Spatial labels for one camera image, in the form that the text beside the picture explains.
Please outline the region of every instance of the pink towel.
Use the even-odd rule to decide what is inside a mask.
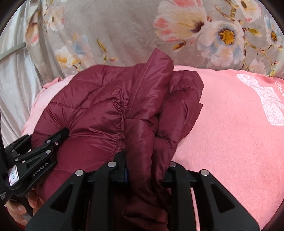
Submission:
[[[284,80],[245,71],[196,70],[204,83],[200,116],[174,161],[208,169],[263,228],[284,198]],[[38,95],[23,134],[31,134],[50,100],[73,76]]]

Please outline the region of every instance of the floral pillow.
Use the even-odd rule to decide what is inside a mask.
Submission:
[[[28,15],[27,48],[46,80],[56,68],[145,62],[155,48],[175,65],[284,78],[284,35],[258,0],[31,0]]]

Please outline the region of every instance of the white curtain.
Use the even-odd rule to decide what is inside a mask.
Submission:
[[[0,36],[0,54],[25,42],[29,1],[13,15]],[[42,89],[38,74],[26,47],[0,61],[1,131],[4,146],[21,136],[32,103]]]

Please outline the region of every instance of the silver screw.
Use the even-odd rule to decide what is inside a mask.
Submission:
[[[111,161],[107,164],[110,168],[113,168],[116,166],[116,162],[115,161]]]
[[[84,174],[84,171],[83,170],[77,170],[76,172],[75,172],[75,175],[76,176],[82,176]]]
[[[177,166],[177,163],[176,163],[176,162],[171,161],[171,163],[170,163],[170,167],[171,167],[171,168],[174,168],[174,167],[176,167],[176,166]]]
[[[203,175],[203,176],[208,176],[208,175],[209,175],[209,171],[206,170],[206,169],[202,169],[202,170],[200,171],[200,173],[201,173],[201,175]]]

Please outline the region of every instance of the white bow print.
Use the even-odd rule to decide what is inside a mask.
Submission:
[[[283,126],[284,116],[280,108],[284,110],[284,105],[280,103],[281,100],[274,89],[272,87],[261,87],[257,80],[250,75],[237,74],[237,77],[243,83],[254,89],[260,96],[260,100],[269,123],[275,126]]]

